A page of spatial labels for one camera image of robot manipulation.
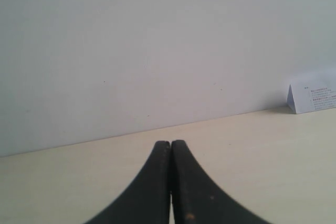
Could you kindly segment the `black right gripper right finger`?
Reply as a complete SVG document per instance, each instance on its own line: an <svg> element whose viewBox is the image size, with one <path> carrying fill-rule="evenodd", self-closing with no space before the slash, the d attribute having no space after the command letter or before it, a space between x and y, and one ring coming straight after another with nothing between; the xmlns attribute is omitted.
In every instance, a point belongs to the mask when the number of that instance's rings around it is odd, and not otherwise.
<svg viewBox="0 0 336 224"><path fill-rule="evenodd" d="M175 223L267 223L225 193L183 140L172 142L171 173Z"/></svg>

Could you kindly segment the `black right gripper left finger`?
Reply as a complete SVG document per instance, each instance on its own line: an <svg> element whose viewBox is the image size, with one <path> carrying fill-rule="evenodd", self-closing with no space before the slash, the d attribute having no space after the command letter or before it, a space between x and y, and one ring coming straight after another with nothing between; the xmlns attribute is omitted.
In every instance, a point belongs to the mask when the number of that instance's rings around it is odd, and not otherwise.
<svg viewBox="0 0 336 224"><path fill-rule="evenodd" d="M170 143L155 142L145 164L123 191L87 223L169 223Z"/></svg>

